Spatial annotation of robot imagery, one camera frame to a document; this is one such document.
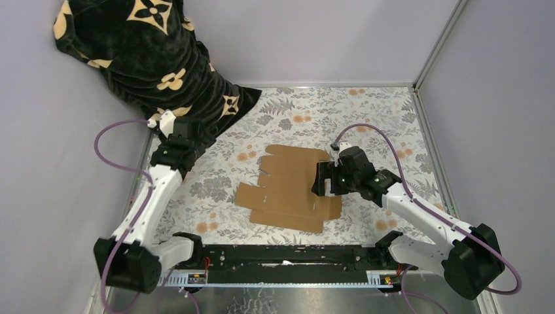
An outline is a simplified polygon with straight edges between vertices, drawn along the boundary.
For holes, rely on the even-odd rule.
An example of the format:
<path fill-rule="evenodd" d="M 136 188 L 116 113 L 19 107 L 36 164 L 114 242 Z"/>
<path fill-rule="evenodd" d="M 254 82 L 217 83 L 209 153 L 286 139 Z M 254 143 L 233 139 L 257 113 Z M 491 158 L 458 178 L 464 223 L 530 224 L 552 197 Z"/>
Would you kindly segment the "brown cardboard box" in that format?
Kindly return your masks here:
<path fill-rule="evenodd" d="M 312 192 L 317 163 L 330 160 L 316 148 L 268 145 L 256 185 L 240 183 L 235 204 L 251 210 L 252 223 L 320 234 L 342 215 L 340 196 Z"/>

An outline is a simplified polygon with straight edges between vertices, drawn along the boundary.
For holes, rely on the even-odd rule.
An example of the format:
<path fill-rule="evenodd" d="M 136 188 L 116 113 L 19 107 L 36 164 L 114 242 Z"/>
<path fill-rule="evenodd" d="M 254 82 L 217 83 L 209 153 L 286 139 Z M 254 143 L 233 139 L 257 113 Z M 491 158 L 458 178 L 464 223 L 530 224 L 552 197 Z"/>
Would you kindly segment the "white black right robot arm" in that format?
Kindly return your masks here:
<path fill-rule="evenodd" d="M 392 211 L 415 226 L 430 242 L 392 231 L 376 244 L 376 263 L 386 270 L 397 264 L 415 266 L 441 276 L 460 296 L 474 300 L 505 270 L 495 232 L 487 225 L 474 227 L 437 209 L 423 209 L 427 202 L 405 181 L 387 169 L 377 170 L 357 146 L 341 143 L 338 159 L 318 162 L 312 192 L 358 193 L 364 200 Z"/>

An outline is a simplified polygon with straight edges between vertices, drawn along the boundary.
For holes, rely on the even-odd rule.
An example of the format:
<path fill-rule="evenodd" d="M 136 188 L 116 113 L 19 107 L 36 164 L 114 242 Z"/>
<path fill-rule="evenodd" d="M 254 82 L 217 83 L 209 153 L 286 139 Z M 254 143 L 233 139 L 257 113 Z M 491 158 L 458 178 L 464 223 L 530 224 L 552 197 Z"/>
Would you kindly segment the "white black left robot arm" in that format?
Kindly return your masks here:
<path fill-rule="evenodd" d="M 112 236 L 99 238 L 93 248 L 103 288 L 123 288 L 143 294 L 158 285 L 163 271 L 183 264 L 197 268 L 203 260 L 200 236 L 177 232 L 155 244 L 154 233 L 166 207 L 195 161 L 214 143 L 198 119 L 167 110 L 155 120 L 164 141 L 151 156 L 148 170 L 135 170 L 146 178 L 132 208 Z"/>

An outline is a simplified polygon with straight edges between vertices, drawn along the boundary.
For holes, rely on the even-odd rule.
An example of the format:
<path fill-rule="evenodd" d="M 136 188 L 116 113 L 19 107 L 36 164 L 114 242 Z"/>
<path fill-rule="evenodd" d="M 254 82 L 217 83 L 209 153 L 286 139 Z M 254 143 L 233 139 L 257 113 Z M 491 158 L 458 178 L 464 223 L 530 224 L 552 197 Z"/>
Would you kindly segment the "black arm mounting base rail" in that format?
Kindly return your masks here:
<path fill-rule="evenodd" d="M 392 275 L 406 265 L 374 245 L 202 245 L 192 259 L 174 266 L 174 273 L 236 270 L 369 271 Z"/>

